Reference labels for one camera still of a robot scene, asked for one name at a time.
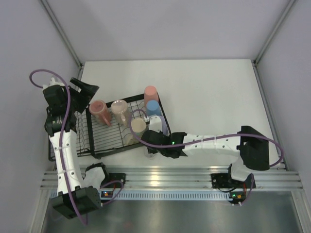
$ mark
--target white wall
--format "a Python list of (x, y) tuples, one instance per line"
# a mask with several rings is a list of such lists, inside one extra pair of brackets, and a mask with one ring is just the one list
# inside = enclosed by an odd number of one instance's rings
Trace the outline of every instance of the white wall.
[(51, 166), (43, 128), (47, 104), (28, 75), (47, 68), (68, 80), (78, 69), (38, 0), (1, 1), (0, 31), (0, 232), (21, 233)]
[(255, 59), (288, 0), (49, 0), (82, 61)]
[(311, 1), (299, 0), (259, 64), (286, 150), (311, 203)]

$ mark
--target black wire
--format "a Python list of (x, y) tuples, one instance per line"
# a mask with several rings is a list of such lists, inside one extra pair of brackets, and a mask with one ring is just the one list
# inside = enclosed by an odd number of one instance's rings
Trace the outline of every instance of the black wire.
[(230, 190), (228, 190), (228, 191), (223, 191), (223, 190), (221, 190), (220, 188), (218, 188), (218, 190), (219, 191), (221, 191), (221, 192), (223, 192), (223, 193), (230, 193), (230, 192), (232, 192), (232, 191), (234, 191), (234, 190), (236, 190), (237, 188), (232, 188), (232, 189), (230, 189)]

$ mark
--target wire rack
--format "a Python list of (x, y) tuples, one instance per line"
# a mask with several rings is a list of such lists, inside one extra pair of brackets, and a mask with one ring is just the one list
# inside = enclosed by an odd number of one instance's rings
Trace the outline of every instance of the wire rack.
[[(128, 104), (130, 112), (135, 109), (145, 110), (143, 94), (124, 98)], [(112, 102), (107, 103), (108, 110), (111, 113)], [(167, 119), (165, 117), (161, 101), (159, 101), (162, 116), (164, 116), (169, 134), (171, 134)], [(90, 114), (88, 108), (83, 113), (76, 113), (77, 123), (77, 142), (76, 149), (78, 157), (92, 155), (95, 158), (102, 158), (108, 155), (119, 153), (125, 150), (131, 150), (137, 147), (143, 146), (138, 141), (134, 144), (131, 142), (133, 138), (129, 127), (120, 125), (116, 122), (114, 115), (111, 113), (112, 120), (111, 126), (103, 125), (99, 123), (96, 118)], [(141, 112), (135, 112), (134, 118), (143, 117)], [(55, 161), (55, 154), (53, 147), (49, 142), (49, 160)]]

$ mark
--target metal floor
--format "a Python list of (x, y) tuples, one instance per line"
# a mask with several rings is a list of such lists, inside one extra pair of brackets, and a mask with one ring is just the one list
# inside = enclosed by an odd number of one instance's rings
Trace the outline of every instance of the metal floor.
[(253, 192), (243, 207), (227, 202), (118, 200), (88, 215), (59, 218), (47, 210), (47, 233), (302, 233), (290, 192)]

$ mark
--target white table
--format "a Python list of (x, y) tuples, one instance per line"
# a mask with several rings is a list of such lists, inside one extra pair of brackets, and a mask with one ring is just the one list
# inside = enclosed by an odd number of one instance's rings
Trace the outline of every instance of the white table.
[[(272, 138), (259, 87), (250, 60), (165, 60), (86, 62), (82, 81), (98, 85), (94, 100), (110, 102), (144, 92), (154, 85), (172, 132), (199, 135), (237, 133), (249, 125)], [(269, 146), (270, 163), (278, 159)], [(141, 147), (102, 158), (106, 165), (127, 167), (227, 166), (228, 156), (145, 157)], [(80, 165), (99, 160), (79, 158)]]

